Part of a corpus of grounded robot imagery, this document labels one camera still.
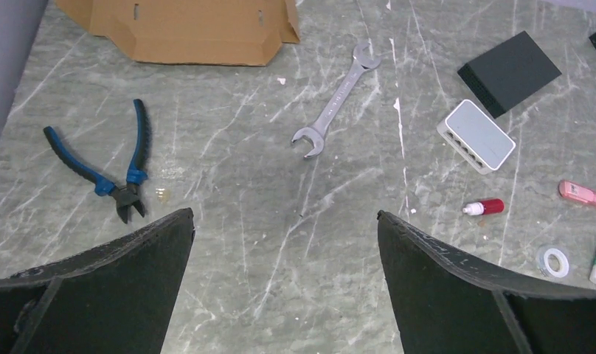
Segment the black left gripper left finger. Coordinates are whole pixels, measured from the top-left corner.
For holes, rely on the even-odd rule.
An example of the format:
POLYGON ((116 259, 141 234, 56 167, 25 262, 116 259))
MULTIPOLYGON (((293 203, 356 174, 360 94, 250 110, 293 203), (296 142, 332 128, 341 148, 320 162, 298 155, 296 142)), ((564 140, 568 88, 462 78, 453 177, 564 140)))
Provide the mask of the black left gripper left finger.
POLYGON ((194 237, 179 209, 0 279, 0 353, 160 353, 194 237))

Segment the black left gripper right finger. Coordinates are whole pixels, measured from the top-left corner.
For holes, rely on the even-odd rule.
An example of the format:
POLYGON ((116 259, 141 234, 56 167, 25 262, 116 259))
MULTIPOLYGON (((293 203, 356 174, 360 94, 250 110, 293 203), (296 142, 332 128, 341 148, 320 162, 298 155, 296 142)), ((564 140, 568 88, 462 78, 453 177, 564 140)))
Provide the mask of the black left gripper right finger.
POLYGON ((377 219, 405 353, 596 353, 596 290, 502 268, 390 212, 377 219))

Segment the brown cardboard box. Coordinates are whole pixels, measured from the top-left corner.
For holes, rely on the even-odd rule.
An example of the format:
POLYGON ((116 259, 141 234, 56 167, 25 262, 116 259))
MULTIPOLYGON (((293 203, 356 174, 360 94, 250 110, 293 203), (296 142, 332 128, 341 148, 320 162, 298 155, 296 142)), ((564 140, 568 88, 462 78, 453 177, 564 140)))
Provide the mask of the brown cardboard box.
POLYGON ((70 19, 143 63, 265 66, 300 42, 295 1, 58 0, 70 19))

